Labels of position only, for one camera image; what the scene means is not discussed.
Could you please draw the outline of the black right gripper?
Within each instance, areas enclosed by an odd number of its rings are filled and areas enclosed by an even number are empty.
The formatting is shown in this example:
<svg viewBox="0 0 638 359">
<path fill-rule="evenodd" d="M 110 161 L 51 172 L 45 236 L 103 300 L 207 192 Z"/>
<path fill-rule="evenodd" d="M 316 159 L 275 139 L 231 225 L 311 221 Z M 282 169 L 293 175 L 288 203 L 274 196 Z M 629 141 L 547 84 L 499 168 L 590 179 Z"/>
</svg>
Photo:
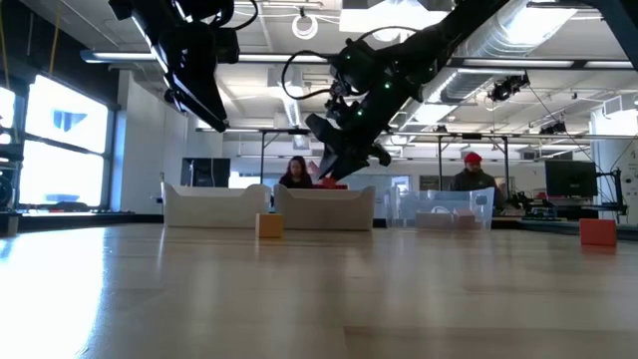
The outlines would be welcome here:
<svg viewBox="0 0 638 359">
<path fill-rule="evenodd" d="M 320 174 L 341 180 L 367 168 L 369 159 L 382 167 L 392 162 L 391 155 L 377 143 L 389 123 L 409 99 L 420 100 L 420 85 L 407 80 L 382 80 L 373 85 L 360 101 L 348 105 L 345 90 L 351 87 L 333 83 L 332 98 L 326 103 L 326 116 L 334 120 L 338 129 L 315 114 L 305 124 L 314 137 L 324 145 Z"/>
</svg>

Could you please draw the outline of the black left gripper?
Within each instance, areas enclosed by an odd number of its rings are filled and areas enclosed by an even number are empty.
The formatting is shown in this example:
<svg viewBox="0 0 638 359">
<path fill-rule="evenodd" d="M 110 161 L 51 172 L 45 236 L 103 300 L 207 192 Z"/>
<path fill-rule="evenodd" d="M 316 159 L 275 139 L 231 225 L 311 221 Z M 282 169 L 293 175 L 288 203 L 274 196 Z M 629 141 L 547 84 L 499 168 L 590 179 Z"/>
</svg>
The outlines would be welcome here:
<svg viewBox="0 0 638 359">
<path fill-rule="evenodd" d="M 215 85 L 217 9 L 133 9 L 132 18 L 163 70 L 164 99 L 219 133 L 227 113 Z"/>
</svg>

